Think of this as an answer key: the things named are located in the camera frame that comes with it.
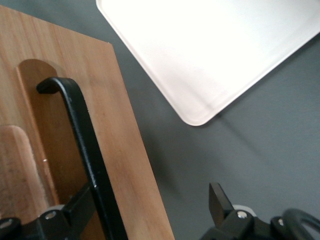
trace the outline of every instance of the wood grain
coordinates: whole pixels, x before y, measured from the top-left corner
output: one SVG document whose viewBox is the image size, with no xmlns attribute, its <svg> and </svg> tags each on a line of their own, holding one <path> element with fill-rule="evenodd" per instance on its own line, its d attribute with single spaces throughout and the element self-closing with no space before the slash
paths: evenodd
<svg viewBox="0 0 320 240">
<path fill-rule="evenodd" d="M 15 70 L 28 59 L 44 61 L 59 77 L 79 84 L 128 238 L 173 240 L 112 46 L 3 6 L 0 22 L 0 125 L 16 125 L 26 132 L 48 204 L 66 201 L 85 180 L 70 129 L 64 128 L 65 113 L 57 110 L 61 99 L 35 97 L 34 80 L 22 80 L 22 72 L 28 75 L 23 63 Z M 60 140 L 50 139 L 55 130 Z M 61 152 L 59 160 L 53 158 L 61 149 L 70 152 Z"/>
</svg>

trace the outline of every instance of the gray surface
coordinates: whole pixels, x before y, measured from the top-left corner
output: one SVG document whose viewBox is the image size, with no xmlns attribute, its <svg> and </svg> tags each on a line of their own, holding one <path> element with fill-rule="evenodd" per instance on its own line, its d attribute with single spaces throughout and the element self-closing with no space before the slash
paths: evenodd
<svg viewBox="0 0 320 240">
<path fill-rule="evenodd" d="M 292 207 L 320 218 L 320 36 L 209 123 L 192 127 L 179 119 L 94 0 L 0 4 L 113 44 L 177 240 L 199 239 L 212 226 L 213 181 L 233 204 L 251 207 L 264 221 Z"/>
</svg>

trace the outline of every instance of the metal screw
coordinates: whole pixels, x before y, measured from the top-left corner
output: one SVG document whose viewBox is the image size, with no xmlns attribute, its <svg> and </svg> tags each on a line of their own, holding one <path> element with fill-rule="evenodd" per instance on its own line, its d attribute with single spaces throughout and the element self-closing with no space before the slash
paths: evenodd
<svg viewBox="0 0 320 240">
<path fill-rule="evenodd" d="M 4 229 L 4 228 L 11 226 L 12 222 L 13 222 L 13 220 L 11 218 L 8 219 L 7 221 L 5 221 L 4 223 L 2 223 L 0 225 L 0 229 Z"/>
<path fill-rule="evenodd" d="M 49 219 L 52 219 L 54 218 L 55 216 L 57 215 L 57 213 L 55 211 L 51 211 L 49 212 L 47 215 L 45 215 L 45 219 L 49 220 Z"/>
<path fill-rule="evenodd" d="M 283 221 L 283 219 L 282 219 L 282 218 L 279 218 L 279 220 L 278 220 L 278 224 L 280 224 L 281 226 L 284 226 L 284 221 Z"/>
<path fill-rule="evenodd" d="M 236 214 L 238 215 L 238 218 L 240 218 L 240 219 L 246 219 L 248 217 L 248 215 L 245 211 L 238 211 Z"/>
</svg>

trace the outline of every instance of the white plate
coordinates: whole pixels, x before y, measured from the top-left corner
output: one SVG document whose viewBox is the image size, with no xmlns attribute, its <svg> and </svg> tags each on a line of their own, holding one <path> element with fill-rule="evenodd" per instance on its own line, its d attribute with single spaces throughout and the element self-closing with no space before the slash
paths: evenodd
<svg viewBox="0 0 320 240">
<path fill-rule="evenodd" d="M 96 0 L 181 119 L 199 126 L 320 32 L 320 0 Z"/>
</svg>

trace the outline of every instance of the curved metal hook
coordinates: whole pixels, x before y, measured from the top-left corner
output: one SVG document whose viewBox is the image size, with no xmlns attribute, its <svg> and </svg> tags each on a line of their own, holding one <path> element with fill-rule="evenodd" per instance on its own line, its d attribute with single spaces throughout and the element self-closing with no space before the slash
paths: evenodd
<svg viewBox="0 0 320 240">
<path fill-rule="evenodd" d="M 127 240 L 125 226 L 80 87 L 70 78 L 50 77 L 39 83 L 36 89 L 40 94 L 61 93 L 104 235 L 108 240 Z"/>
</svg>

